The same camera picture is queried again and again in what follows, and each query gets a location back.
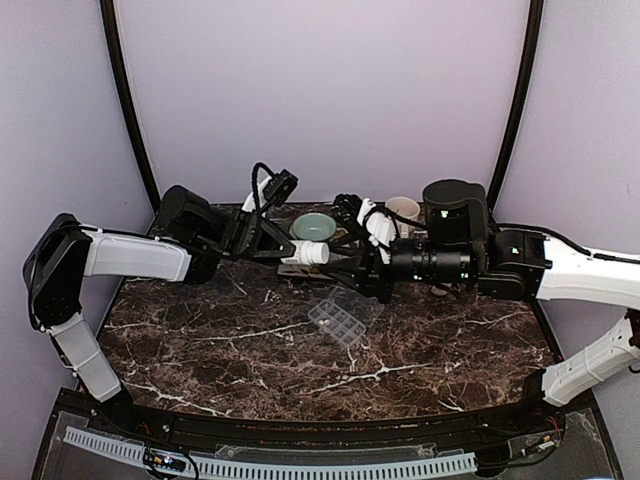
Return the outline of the small white pill bottle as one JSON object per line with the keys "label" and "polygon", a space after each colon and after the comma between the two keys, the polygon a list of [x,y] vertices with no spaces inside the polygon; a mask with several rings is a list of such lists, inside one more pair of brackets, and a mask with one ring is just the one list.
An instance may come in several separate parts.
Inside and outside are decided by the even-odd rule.
{"label": "small white pill bottle", "polygon": [[292,256],[282,258],[285,265],[315,266],[325,265],[330,259],[330,249],[327,243],[310,240],[293,240],[295,247]]}

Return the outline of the clear plastic pill organizer box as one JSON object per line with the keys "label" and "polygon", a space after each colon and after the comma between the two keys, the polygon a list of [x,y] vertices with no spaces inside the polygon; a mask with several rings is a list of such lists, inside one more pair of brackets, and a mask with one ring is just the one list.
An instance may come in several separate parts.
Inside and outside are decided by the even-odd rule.
{"label": "clear plastic pill organizer box", "polygon": [[[375,298],[368,298],[344,287],[334,287],[329,295],[313,304],[308,319],[344,348],[358,346],[384,310]],[[319,321],[330,321],[329,326]]]}

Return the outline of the orange pill bottle grey cap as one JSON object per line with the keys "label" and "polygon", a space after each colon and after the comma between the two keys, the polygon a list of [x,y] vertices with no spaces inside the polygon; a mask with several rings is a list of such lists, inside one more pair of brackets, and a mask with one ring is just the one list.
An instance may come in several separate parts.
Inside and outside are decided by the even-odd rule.
{"label": "orange pill bottle grey cap", "polygon": [[436,286],[432,286],[430,289],[431,293],[436,297],[445,297],[448,295],[448,291]]}

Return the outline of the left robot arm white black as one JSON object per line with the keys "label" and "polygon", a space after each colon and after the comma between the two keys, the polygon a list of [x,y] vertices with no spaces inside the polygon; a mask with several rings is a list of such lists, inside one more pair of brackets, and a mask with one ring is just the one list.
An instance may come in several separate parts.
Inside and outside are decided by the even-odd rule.
{"label": "left robot arm white black", "polygon": [[120,436],[141,427],[140,412],[122,396],[111,367],[80,303],[85,278],[143,277],[203,284],[222,260],[273,264],[291,256],[289,235],[264,218],[292,192],[288,182],[269,180],[253,195],[250,211],[225,211],[180,185],[163,196],[155,237],[81,224],[62,213],[50,224],[23,265],[31,327],[49,335],[89,394],[104,404],[101,417]]}

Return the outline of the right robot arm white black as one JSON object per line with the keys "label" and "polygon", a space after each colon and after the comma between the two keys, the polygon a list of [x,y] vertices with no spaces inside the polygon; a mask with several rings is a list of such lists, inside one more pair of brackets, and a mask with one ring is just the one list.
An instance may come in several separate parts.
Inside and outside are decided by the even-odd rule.
{"label": "right robot arm white black", "polygon": [[400,238],[399,214],[356,195],[340,194],[333,214],[356,248],[335,248],[326,275],[382,303],[398,282],[465,284],[513,301],[580,300],[625,308],[601,338],[574,356],[529,375],[525,400],[510,413],[521,434],[534,432],[561,407],[639,360],[639,258],[589,250],[542,227],[491,222],[485,189],[457,179],[422,192],[423,238]]}

